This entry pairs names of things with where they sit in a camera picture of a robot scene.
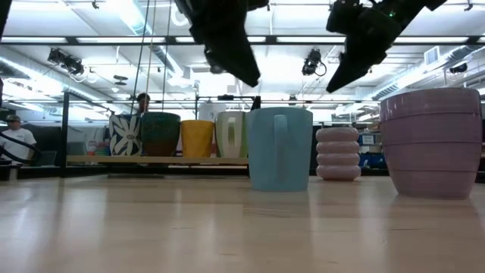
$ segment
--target man in white shirt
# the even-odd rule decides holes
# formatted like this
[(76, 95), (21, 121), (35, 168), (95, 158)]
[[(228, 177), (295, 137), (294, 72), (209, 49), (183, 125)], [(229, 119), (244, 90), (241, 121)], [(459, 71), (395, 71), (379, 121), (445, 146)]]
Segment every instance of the man in white shirt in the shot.
[[(8, 122), (8, 130), (4, 131), (3, 134), (7, 137), (14, 138), (19, 140), (23, 143), (27, 143), (30, 145), (36, 144), (36, 140), (34, 139), (32, 132), (27, 129), (20, 128), (20, 118), (17, 115), (9, 115), (7, 116)], [(18, 158), (22, 159), (31, 159), (33, 156), (33, 150), (29, 149), (21, 144), (12, 142), (7, 140), (3, 137), (0, 137), (0, 146), (2, 146), (6, 151), (11, 153), (12, 155), (17, 156)], [(6, 155), (2, 155), (3, 159), (11, 160)]]

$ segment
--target green cup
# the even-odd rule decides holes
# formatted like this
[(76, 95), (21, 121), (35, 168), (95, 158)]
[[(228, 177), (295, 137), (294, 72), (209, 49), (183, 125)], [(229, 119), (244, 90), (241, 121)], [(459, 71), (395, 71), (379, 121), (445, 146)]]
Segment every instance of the green cup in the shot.
[(146, 112), (142, 117), (142, 143), (147, 156), (172, 156), (180, 136), (180, 116)]

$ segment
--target floral patterned cup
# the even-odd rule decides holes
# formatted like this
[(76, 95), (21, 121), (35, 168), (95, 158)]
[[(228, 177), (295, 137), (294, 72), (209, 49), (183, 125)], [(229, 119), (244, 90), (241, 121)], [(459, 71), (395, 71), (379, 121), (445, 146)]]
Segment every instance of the floral patterned cup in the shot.
[(112, 115), (109, 118), (111, 155), (140, 155), (140, 118), (135, 115)]

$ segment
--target light blue mug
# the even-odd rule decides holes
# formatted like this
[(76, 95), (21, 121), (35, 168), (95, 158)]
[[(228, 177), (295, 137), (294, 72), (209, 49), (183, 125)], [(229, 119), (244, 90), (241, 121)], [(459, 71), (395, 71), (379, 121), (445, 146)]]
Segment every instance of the light blue mug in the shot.
[(290, 107), (262, 108), (246, 115), (246, 128), (252, 188), (307, 190), (313, 114)]

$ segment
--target mug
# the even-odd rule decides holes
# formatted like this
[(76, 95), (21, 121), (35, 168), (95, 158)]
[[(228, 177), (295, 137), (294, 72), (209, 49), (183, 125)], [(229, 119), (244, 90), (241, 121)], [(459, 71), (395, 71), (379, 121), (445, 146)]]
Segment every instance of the mug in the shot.
[(218, 156), (222, 158), (248, 157), (245, 112), (226, 111), (219, 113), (215, 131)]
[(313, 114), (299, 108), (262, 108), (246, 115), (246, 127), (252, 188), (307, 190)]

